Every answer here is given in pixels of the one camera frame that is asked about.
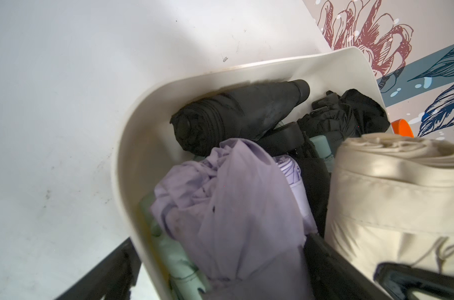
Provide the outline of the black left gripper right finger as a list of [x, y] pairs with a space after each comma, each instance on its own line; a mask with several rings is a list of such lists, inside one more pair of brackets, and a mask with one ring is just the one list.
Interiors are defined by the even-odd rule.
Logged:
[[388, 300], [368, 278], [337, 253], [325, 240], [310, 234], [304, 255], [317, 300]]

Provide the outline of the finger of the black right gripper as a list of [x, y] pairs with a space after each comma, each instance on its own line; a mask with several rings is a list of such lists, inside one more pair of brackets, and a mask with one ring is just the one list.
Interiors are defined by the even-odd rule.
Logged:
[[404, 264], [379, 264], [373, 280], [394, 300], [418, 300], [420, 296], [454, 300], [454, 277]]

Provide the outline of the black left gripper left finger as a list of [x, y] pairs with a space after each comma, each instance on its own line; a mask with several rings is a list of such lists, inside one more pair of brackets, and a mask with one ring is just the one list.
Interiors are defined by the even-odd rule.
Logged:
[[141, 260], [128, 238], [58, 299], [129, 300], [140, 268]]

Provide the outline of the mint green umbrella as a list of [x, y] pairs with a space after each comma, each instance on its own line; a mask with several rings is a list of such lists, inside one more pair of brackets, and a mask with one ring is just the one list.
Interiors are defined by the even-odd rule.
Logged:
[[311, 137], [309, 140], [313, 143], [318, 156], [323, 160], [328, 172], [332, 173], [334, 170], [334, 155], [331, 151], [326, 136], [319, 135]]
[[136, 247], [160, 300], [201, 300], [210, 290], [206, 276], [150, 213], [153, 192], [139, 199]]

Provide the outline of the beige umbrella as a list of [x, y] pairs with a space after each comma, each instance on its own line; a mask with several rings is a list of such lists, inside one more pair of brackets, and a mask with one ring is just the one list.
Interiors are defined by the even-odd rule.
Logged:
[[387, 133], [344, 141], [324, 238], [389, 298], [373, 280], [381, 263], [454, 277], [454, 144]]

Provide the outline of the lilac umbrella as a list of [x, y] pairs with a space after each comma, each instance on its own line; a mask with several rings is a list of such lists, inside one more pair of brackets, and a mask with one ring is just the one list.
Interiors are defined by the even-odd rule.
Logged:
[[302, 216], [304, 233], [306, 235], [318, 233], [298, 163], [288, 155], [276, 156], [273, 159], [285, 175], [289, 187], [294, 194]]
[[207, 277], [204, 300], [311, 300], [303, 220], [273, 157], [229, 139], [174, 166], [151, 212]]

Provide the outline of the cream plastic storage box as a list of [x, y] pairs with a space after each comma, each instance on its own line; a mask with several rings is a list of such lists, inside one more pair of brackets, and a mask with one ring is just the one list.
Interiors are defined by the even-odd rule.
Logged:
[[221, 70], [168, 79], [140, 95], [129, 108], [114, 145], [111, 186], [118, 210], [158, 299], [170, 300], [168, 272], [155, 250], [150, 233], [153, 220], [147, 204], [153, 190], [174, 166], [193, 155], [180, 147], [170, 124], [171, 116], [186, 104], [222, 91], [254, 83], [305, 80], [308, 101], [294, 108], [288, 121], [311, 111], [311, 102], [327, 91], [356, 89], [384, 103], [373, 70], [356, 47], [242, 64]]

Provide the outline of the black umbrella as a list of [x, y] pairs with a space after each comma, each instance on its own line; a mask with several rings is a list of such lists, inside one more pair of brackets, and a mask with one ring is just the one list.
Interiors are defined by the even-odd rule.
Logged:
[[328, 91], [312, 102], [312, 111], [298, 120], [308, 137], [325, 136], [335, 155], [342, 142], [370, 133], [385, 133], [390, 127], [386, 111], [376, 101], [349, 89], [343, 95]]
[[309, 95], [302, 79], [239, 87], [185, 105], [170, 123], [183, 150], [207, 156], [230, 138], [259, 140]]
[[298, 163], [318, 234], [324, 236], [331, 177], [308, 136], [291, 122], [270, 130], [258, 144], [272, 157], [288, 155]]

